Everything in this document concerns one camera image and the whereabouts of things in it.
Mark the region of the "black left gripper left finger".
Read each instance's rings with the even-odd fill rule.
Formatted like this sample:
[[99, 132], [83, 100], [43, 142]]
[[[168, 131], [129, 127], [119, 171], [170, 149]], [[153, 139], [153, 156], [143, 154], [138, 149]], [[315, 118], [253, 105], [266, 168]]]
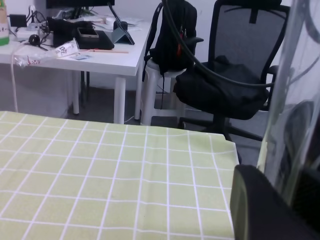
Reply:
[[266, 176], [252, 165], [234, 168], [230, 214], [236, 240], [318, 240], [283, 201]]

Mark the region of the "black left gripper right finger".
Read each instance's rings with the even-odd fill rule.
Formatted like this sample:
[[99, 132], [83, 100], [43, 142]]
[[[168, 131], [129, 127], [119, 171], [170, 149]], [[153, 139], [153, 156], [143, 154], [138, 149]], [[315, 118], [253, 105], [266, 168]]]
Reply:
[[311, 168], [304, 168], [301, 171], [292, 207], [313, 230], [320, 229], [319, 171]]

